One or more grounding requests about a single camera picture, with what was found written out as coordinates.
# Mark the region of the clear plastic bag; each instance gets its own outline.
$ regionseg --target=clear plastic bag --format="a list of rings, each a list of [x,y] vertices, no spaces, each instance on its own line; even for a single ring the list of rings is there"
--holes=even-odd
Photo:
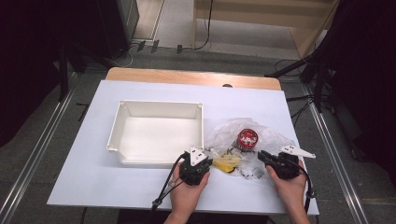
[[[251,151],[235,148],[238,134],[250,129],[258,135],[257,143]],[[260,125],[253,119],[229,119],[205,137],[205,150],[213,165],[227,175],[240,175],[246,179],[266,177],[264,163],[257,159],[257,152],[265,150],[277,155],[284,146],[294,145],[288,138],[268,127]]]

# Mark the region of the white tabletop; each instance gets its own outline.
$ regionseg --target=white tabletop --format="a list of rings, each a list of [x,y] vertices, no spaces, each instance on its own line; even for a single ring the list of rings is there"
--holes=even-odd
[[[103,80],[93,97],[74,145],[59,174],[48,204],[150,209],[169,175],[169,169],[131,168],[117,153],[106,150],[121,100],[200,102],[204,104],[205,133],[227,119],[253,118],[261,125],[298,140],[283,91]],[[241,214],[284,214],[273,186],[216,168],[197,211]],[[170,209],[169,197],[159,209]],[[311,200],[309,215],[318,214]]]

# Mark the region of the yellow object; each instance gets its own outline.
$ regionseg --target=yellow object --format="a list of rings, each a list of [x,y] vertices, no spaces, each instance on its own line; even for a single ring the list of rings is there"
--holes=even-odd
[[[235,166],[239,164],[241,159],[233,154],[222,155],[213,160],[213,165],[218,167],[221,171],[231,173]]]

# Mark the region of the white tray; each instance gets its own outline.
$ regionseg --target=white tray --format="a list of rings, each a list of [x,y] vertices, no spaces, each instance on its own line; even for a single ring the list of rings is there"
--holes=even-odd
[[[204,145],[203,104],[120,101],[107,150],[120,162],[168,168],[191,146]]]

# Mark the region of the person's right hand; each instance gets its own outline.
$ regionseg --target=person's right hand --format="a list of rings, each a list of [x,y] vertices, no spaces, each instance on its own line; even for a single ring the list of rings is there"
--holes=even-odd
[[[293,179],[285,180],[279,178],[270,165],[267,165],[266,169],[276,185],[276,191],[285,204],[292,223],[310,223],[304,210],[305,175],[299,174]]]

